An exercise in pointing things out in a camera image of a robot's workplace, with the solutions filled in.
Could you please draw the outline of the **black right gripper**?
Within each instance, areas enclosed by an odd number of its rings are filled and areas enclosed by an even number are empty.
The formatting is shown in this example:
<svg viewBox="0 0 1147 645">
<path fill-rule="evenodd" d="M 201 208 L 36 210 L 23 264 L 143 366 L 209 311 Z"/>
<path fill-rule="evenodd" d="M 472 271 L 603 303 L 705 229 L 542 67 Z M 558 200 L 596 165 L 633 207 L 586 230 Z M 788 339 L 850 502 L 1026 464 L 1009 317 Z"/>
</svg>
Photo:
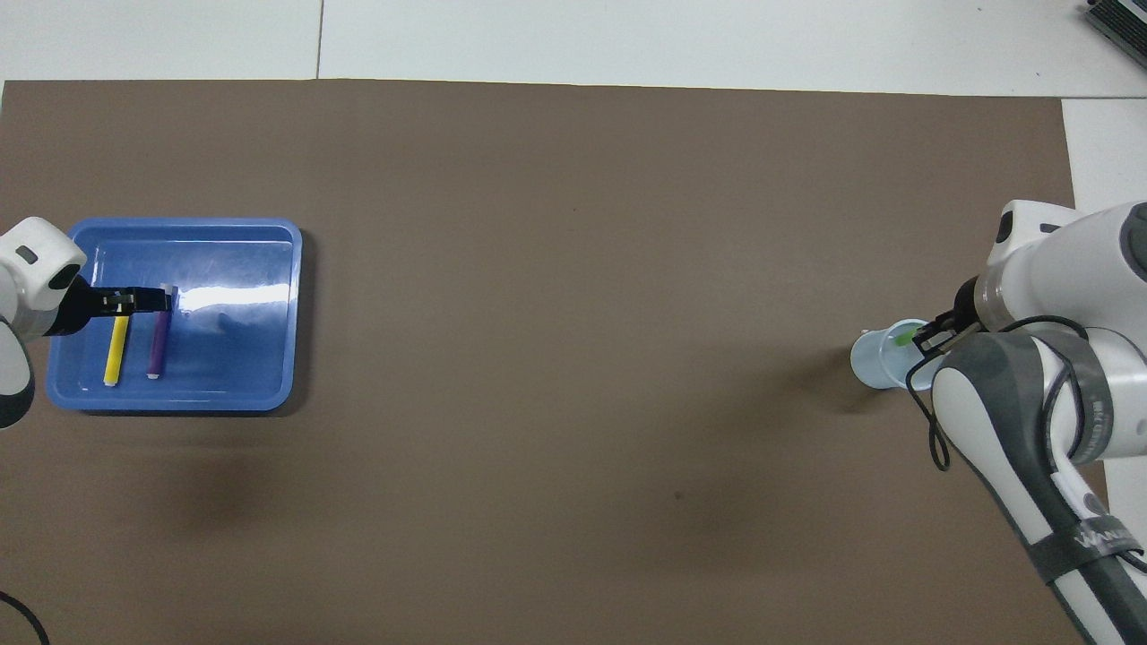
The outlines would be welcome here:
<svg viewBox="0 0 1147 645">
<path fill-rule="evenodd" d="M 984 331 L 978 311 L 978 283 L 980 275 L 963 281 L 957 289 L 952 309 L 914 331 L 910 341 L 922 356 L 946 353 L 957 339 Z"/>
</svg>

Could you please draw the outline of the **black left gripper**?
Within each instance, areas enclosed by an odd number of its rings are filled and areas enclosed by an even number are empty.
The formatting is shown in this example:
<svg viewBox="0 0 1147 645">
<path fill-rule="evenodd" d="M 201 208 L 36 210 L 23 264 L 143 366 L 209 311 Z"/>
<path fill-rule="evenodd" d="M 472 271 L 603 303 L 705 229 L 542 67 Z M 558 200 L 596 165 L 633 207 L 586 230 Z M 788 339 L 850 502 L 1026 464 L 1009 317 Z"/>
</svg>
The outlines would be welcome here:
<svg viewBox="0 0 1147 645">
<path fill-rule="evenodd" d="M 93 287 L 83 275 L 77 275 L 63 294 L 47 336 L 73 335 L 91 321 L 102 317 L 131 317 L 131 314 L 159 314 L 172 309 L 175 286 L 159 287 Z"/>
</svg>

